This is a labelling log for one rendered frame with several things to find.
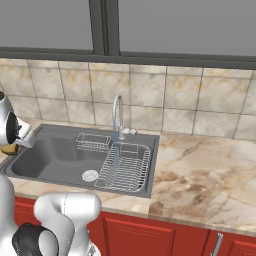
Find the silver tap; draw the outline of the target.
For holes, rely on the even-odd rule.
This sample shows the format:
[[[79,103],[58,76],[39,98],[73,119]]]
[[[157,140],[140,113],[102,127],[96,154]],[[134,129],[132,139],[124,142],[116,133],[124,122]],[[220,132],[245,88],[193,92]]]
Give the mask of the silver tap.
[[[112,121],[114,131],[118,132],[118,138],[124,140],[127,135],[135,135],[141,124],[136,128],[126,128],[123,122],[123,105],[122,96],[120,94],[116,95],[112,107]]]

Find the dark grey window frame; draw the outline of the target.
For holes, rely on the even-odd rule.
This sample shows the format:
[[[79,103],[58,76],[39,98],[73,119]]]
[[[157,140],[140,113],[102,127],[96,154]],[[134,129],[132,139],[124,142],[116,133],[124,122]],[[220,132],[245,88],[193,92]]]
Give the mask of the dark grey window frame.
[[[256,70],[256,56],[124,52],[118,0],[88,0],[92,49],[0,46],[0,58]]]

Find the dark grey sink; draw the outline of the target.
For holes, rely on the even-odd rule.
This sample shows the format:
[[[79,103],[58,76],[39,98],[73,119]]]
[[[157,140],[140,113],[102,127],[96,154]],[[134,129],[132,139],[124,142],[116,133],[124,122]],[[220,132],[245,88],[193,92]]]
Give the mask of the dark grey sink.
[[[86,170],[99,172],[108,153],[80,150],[76,138],[80,133],[110,136],[114,143],[114,132],[80,127],[42,124],[35,130],[36,143],[33,148],[21,148],[15,156],[0,163],[0,173],[13,178],[55,183],[129,196],[149,198],[158,154],[158,135],[128,135],[117,142],[139,144],[151,149],[150,167],[145,188],[139,193],[112,191],[95,186],[95,181],[86,182],[82,174]]]

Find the yellow brown sponge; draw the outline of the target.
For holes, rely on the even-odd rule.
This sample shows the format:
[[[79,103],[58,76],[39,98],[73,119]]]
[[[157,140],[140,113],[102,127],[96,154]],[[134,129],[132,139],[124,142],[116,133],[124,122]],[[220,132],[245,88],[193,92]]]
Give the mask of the yellow brown sponge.
[[[16,155],[18,148],[19,146],[16,144],[0,146],[0,150],[2,151],[2,153],[8,156]]]

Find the round silver sink drain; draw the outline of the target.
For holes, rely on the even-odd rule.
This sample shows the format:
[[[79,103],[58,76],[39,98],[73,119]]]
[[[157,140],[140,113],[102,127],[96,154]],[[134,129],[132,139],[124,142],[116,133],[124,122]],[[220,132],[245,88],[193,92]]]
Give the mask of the round silver sink drain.
[[[86,170],[82,174],[82,178],[86,182],[95,181],[98,178],[98,172],[96,170]]]

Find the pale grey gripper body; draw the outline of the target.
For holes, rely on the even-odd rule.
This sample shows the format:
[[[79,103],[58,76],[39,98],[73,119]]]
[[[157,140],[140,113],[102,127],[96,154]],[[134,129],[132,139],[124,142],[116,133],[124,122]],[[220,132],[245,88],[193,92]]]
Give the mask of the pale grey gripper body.
[[[15,144],[24,146],[26,148],[32,148],[35,144],[35,136],[32,130],[32,126],[21,119],[18,121],[18,138],[15,140]]]

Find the blue water stream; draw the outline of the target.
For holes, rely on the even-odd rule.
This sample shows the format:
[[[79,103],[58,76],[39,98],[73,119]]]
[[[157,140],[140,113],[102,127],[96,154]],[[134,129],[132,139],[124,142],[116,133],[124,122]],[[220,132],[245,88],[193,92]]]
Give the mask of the blue water stream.
[[[114,128],[114,151],[115,151],[115,175],[118,175],[118,147],[117,147],[117,131],[116,131],[116,120],[113,119]]]

